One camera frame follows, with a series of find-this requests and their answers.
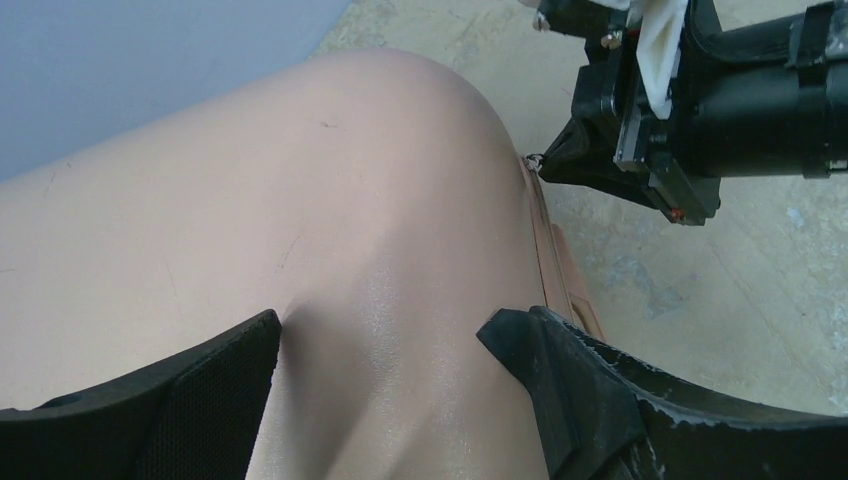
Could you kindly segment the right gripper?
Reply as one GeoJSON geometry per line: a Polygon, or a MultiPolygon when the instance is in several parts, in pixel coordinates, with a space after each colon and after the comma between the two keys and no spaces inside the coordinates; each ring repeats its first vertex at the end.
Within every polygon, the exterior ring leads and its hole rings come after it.
{"type": "Polygon", "coordinates": [[[669,93],[650,109],[628,38],[586,40],[571,117],[542,154],[551,184],[585,186],[703,225],[724,178],[829,174],[829,6],[724,30],[710,1],[689,3],[669,93]]]}

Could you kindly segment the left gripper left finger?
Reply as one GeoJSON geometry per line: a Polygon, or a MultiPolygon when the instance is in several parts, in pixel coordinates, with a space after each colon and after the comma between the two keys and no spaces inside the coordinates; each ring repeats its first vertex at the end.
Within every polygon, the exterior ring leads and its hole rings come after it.
{"type": "Polygon", "coordinates": [[[2,478],[245,478],[280,334],[265,310],[108,382],[2,410],[2,478]]]}

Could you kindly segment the pink suitcase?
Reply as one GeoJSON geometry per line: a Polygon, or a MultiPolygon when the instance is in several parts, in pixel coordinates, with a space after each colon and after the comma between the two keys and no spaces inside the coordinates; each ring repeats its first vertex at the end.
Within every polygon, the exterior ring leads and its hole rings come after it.
{"type": "Polygon", "coordinates": [[[1,403],[33,407],[263,311],[281,357],[252,479],[544,479],[477,331],[592,320],[561,230],[470,83],[325,55],[1,186],[1,403]]]}

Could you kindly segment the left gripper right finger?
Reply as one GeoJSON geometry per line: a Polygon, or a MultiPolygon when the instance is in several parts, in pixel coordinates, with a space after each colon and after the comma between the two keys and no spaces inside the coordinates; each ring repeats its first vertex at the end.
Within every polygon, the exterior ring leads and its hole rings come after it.
{"type": "Polygon", "coordinates": [[[548,308],[477,333],[527,390],[553,479],[843,479],[847,421],[690,383],[548,308]]]}

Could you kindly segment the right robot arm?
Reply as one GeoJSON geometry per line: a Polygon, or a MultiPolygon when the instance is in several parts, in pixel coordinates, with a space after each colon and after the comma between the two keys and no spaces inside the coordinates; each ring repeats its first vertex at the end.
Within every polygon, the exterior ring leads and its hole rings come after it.
{"type": "Polygon", "coordinates": [[[571,117],[539,156],[585,186],[701,226],[730,177],[847,170],[847,5],[724,30],[710,1],[538,1],[584,40],[571,117]]]}

